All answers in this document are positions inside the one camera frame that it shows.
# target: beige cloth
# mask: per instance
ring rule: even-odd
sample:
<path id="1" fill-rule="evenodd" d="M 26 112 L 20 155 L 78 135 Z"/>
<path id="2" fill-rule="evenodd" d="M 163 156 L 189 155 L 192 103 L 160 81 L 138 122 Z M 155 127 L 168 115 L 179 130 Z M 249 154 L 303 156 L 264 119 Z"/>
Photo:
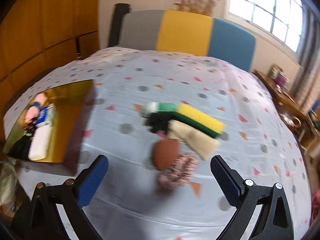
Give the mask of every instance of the beige cloth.
<path id="1" fill-rule="evenodd" d="M 168 139 L 176 139 L 187 143 L 202 158 L 207 159 L 212 155 L 220 142 L 205 133 L 176 120 L 169 121 Z"/>

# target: pink scrunchie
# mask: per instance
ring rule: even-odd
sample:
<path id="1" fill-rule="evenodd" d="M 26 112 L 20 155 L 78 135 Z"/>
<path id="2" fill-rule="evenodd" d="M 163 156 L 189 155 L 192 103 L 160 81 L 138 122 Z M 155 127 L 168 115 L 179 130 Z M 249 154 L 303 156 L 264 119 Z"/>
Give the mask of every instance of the pink scrunchie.
<path id="1" fill-rule="evenodd" d="M 173 189 L 188 183 L 196 168 L 198 160 L 192 154 L 179 155 L 170 167 L 170 172 L 158 175 L 160 186 Z"/>

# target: wooden wardrobe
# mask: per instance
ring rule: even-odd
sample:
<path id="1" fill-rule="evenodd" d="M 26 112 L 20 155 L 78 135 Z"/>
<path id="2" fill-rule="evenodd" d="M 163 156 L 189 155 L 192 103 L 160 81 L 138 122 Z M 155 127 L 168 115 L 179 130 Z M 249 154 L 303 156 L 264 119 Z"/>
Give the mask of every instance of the wooden wardrobe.
<path id="1" fill-rule="evenodd" d="M 17 91 L 98 49 L 98 0 L 17 0 L 0 25 L 0 142 L 3 108 Z"/>

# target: window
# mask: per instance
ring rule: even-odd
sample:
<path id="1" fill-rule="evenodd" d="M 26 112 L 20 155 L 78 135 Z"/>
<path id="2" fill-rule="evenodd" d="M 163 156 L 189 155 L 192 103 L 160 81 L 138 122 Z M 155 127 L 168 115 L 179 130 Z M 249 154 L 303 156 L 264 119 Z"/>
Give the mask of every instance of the window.
<path id="1" fill-rule="evenodd" d="M 230 0 L 229 12 L 272 33 L 297 51 L 302 32 L 301 0 Z"/>

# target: black bed post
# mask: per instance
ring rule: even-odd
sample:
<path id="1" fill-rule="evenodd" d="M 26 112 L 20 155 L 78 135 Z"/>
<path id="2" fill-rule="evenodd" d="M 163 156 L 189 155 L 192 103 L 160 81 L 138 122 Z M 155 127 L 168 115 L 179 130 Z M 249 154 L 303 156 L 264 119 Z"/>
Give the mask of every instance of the black bed post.
<path id="1" fill-rule="evenodd" d="M 130 13 L 130 11 L 131 11 L 130 4 L 127 4 L 127 3 L 115 4 L 111 27 L 110 27 L 108 47 L 113 47 L 119 44 L 122 20 L 127 13 Z"/>

